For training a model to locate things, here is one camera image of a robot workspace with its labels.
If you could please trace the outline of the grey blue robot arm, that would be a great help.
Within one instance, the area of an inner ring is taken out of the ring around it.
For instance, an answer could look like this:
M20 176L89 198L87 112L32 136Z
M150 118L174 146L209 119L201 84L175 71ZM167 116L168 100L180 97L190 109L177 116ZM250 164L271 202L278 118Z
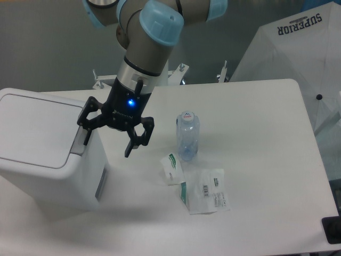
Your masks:
M83 6L96 27L117 25L126 53L106 102L89 97L77 124L87 134L103 126L127 132L129 156L149 143L155 123L142 113L183 27L221 17L228 2L83 1Z

